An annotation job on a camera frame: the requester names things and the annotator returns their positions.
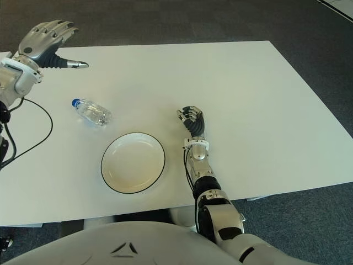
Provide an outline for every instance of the wire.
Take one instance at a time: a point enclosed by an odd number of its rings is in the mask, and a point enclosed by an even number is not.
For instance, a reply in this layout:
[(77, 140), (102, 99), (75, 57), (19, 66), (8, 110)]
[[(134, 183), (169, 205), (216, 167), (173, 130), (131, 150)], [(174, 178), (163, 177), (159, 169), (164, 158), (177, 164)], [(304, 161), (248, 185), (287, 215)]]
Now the wire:
[[(41, 108), (41, 109), (46, 113), (46, 115), (47, 115), (47, 116), (49, 117), (49, 119), (50, 119), (50, 131), (48, 132), (48, 134), (46, 135), (46, 137), (45, 137), (43, 140), (41, 140), (40, 142), (38, 142), (36, 145), (34, 145), (34, 146), (32, 146), (31, 148), (27, 149), (26, 151), (20, 153), (18, 156), (12, 155), (12, 158), (9, 158), (8, 160), (6, 160), (5, 162), (2, 163), (1, 168), (4, 168), (5, 166), (7, 166), (8, 164), (10, 164), (10, 163), (13, 162), (14, 160), (18, 159), (20, 156), (24, 155), (25, 153), (27, 153), (27, 152), (31, 151), (32, 149), (36, 148), (37, 146), (39, 146), (39, 145), (40, 145), (41, 143), (43, 143), (46, 139), (48, 139), (48, 137), (51, 135), (51, 133), (52, 133), (52, 131), (53, 131), (54, 123), (53, 123), (53, 119), (51, 118), (50, 114), (49, 114), (41, 105), (35, 103), (34, 101), (32, 101), (32, 100), (30, 100), (30, 99), (23, 98), (23, 100), (21, 100), (19, 106), (13, 108), (11, 111), (14, 111), (15, 109), (19, 108), (20, 105), (22, 104), (22, 102), (23, 102), (24, 100), (25, 100), (25, 101), (28, 101), (28, 102), (30, 102), (30, 103), (32, 103), (32, 104), (34, 104), (34, 105), (36, 105), (37, 107)], [(11, 134), (9, 133), (9, 131), (8, 131), (8, 129), (7, 129), (7, 125), (4, 124), (4, 126), (5, 126), (6, 133), (8, 134), (8, 136), (9, 136), (9, 138), (10, 138), (11, 144), (13, 144), (14, 150), (15, 150), (15, 143), (14, 143), (12, 137), (11, 137)]]
[(192, 192), (194, 192), (194, 188), (192, 186), (192, 180), (191, 180), (191, 177), (190, 177), (190, 174), (189, 174), (189, 171), (188, 171), (188, 167), (186, 165), (186, 162), (187, 162), (187, 159), (188, 159), (188, 155), (189, 155), (189, 151), (190, 149), (188, 149), (188, 152), (186, 153), (186, 149), (184, 150), (184, 167), (185, 167), (185, 174), (186, 174), (186, 179), (188, 180), (188, 184), (190, 186), (190, 189)]
[(14, 108), (10, 109), (10, 110), (9, 110), (9, 112), (13, 112), (14, 110), (17, 110), (19, 107), (21, 107), (21, 106), (22, 106), (23, 101), (24, 101), (24, 97), (23, 97), (23, 98), (21, 98), (20, 103), (19, 103), (16, 107), (14, 107)]
[[(186, 179), (188, 180), (188, 184), (190, 186), (192, 194), (194, 195), (194, 188), (192, 186), (192, 179), (190, 177), (190, 174), (189, 174), (189, 171), (188, 171), (188, 167), (186, 165), (186, 162), (188, 160), (189, 152), (190, 152), (190, 149), (188, 149), (188, 151), (186, 151), (186, 149), (184, 150), (184, 167), (185, 167)], [(197, 233), (200, 233), (199, 224), (197, 223), (197, 199), (195, 199), (195, 226), (196, 226)]]
[(199, 234), (200, 229), (199, 229), (199, 223), (197, 222), (197, 199), (195, 199), (195, 226), (196, 226), (196, 231)]
[(11, 145), (12, 145), (13, 152), (12, 152), (12, 156), (1, 164), (1, 168), (5, 167), (6, 165), (8, 165), (8, 164), (10, 164), (12, 161), (14, 161), (14, 160), (15, 160), (16, 153), (17, 153), (16, 144), (15, 144), (15, 141), (13, 140), (13, 138), (12, 138), (12, 135), (11, 135), (11, 133), (10, 133), (10, 131), (9, 131), (9, 128), (7, 127), (7, 123), (4, 123), (4, 127), (5, 127), (5, 131), (6, 131), (6, 133), (7, 133), (7, 136), (8, 136), (9, 139), (10, 139), (10, 143), (11, 143)]

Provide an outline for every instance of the robotic hand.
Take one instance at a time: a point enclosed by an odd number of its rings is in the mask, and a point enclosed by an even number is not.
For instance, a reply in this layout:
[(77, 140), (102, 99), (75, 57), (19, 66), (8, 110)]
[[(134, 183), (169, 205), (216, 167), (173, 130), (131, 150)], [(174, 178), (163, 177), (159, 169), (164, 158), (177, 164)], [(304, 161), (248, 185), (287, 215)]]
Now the robotic hand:
[[(10, 121), (8, 108), (17, 98), (27, 95), (32, 86), (41, 82), (39, 67), (86, 68), (88, 64), (60, 58), (55, 54), (78, 28), (74, 23), (54, 20), (32, 28), (18, 47), (18, 56), (9, 54), (0, 64), (0, 133), (2, 124)], [(0, 162), (5, 157), (8, 141), (0, 136)]]

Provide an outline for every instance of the robot forearm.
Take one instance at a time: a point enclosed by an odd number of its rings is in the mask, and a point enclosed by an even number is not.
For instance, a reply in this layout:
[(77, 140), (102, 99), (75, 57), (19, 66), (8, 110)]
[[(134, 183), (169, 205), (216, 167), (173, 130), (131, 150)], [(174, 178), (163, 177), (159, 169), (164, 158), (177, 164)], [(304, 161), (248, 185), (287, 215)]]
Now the robot forearm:
[(202, 111), (186, 107), (178, 111), (179, 119), (190, 131), (185, 139), (186, 162), (190, 167), (193, 196), (198, 209), (197, 222), (202, 236), (216, 243), (236, 260), (247, 265), (312, 264), (292, 258), (262, 239), (244, 234), (245, 218), (221, 189), (208, 162), (209, 144), (205, 140)]

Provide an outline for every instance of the bottle cap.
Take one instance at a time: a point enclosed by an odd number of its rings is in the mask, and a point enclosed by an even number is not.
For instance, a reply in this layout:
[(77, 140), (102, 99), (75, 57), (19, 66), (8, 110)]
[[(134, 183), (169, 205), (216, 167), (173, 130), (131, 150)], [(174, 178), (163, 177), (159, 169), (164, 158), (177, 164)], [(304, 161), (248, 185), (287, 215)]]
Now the bottle cap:
[(73, 101), (72, 101), (72, 106), (73, 107), (76, 107), (77, 105), (78, 105), (78, 103), (79, 103), (79, 99), (78, 98), (75, 98)]

